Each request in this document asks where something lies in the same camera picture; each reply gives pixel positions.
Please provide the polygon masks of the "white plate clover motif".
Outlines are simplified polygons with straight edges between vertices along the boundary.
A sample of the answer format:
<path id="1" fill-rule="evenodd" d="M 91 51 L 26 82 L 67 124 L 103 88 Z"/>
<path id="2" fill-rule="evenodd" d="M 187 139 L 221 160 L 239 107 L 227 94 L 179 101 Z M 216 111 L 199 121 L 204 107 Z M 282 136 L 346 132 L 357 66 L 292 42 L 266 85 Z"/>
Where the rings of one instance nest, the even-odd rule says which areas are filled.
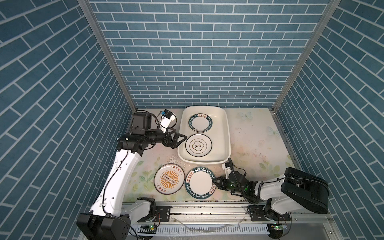
<path id="1" fill-rule="evenodd" d="M 212 150 L 211 139 L 204 134 L 191 135 L 186 141 L 186 150 L 193 157 L 204 157 Z"/>

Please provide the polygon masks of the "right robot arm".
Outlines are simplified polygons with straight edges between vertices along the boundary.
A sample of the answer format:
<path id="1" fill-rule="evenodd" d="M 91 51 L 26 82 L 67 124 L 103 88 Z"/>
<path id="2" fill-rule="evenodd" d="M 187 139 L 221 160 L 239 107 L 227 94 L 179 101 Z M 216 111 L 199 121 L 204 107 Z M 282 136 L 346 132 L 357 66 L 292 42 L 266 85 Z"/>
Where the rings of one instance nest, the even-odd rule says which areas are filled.
<path id="1" fill-rule="evenodd" d="M 226 175 L 214 178 L 220 190 L 242 197 L 251 205 L 265 203 L 266 218 L 276 220 L 290 212 L 306 209 L 312 213 L 328 213 L 329 184 L 316 176 L 295 168 L 286 168 L 283 175 L 269 181 L 249 181 L 246 174 L 225 164 Z"/>

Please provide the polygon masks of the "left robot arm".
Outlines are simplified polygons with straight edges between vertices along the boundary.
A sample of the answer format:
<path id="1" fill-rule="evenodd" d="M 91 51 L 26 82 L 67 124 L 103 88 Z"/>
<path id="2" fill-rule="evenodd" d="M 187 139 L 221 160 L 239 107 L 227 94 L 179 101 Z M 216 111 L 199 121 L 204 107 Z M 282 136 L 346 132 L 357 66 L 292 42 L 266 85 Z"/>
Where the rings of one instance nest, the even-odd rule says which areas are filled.
<path id="1" fill-rule="evenodd" d="M 129 233 L 138 236 L 133 225 L 141 220 L 159 221 L 156 201 L 138 198 L 128 210 L 123 210 L 123 200 L 134 170 L 145 150 L 156 144 L 176 149 L 187 140 L 177 133 L 172 122 L 177 117 L 169 110 L 161 111 L 160 119 L 148 111 L 138 110 L 128 133 L 118 138 L 117 151 L 112 169 L 101 193 L 88 213 L 77 218 L 77 227 L 89 240 L 124 240 Z"/>

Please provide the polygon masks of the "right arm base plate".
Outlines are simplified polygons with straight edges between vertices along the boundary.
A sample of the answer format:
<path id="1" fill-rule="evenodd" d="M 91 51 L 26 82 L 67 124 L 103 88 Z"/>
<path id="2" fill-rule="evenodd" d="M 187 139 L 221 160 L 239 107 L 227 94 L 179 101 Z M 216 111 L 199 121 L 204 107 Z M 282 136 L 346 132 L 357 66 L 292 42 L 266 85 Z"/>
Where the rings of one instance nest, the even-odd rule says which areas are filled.
<path id="1" fill-rule="evenodd" d="M 266 205 L 249 205 L 247 207 L 247 212 L 250 215 L 252 222 L 260 221 L 290 221 L 292 219 L 289 213 L 284 215 L 278 214 L 272 210 L 271 204 Z"/>

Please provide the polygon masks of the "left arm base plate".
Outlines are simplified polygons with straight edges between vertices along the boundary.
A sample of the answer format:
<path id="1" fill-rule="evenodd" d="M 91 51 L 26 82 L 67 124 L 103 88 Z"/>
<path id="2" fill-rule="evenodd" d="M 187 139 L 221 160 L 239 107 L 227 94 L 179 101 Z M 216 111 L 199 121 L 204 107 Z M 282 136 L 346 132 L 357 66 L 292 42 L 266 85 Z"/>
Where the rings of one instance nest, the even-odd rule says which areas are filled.
<path id="1" fill-rule="evenodd" d="M 130 217 L 131 223 L 167 223 L 170 221 L 171 207 L 170 206 L 156 206 L 154 213 L 149 213 L 147 216 L 144 216 L 139 219 L 137 212 L 134 213 L 133 217 Z"/>

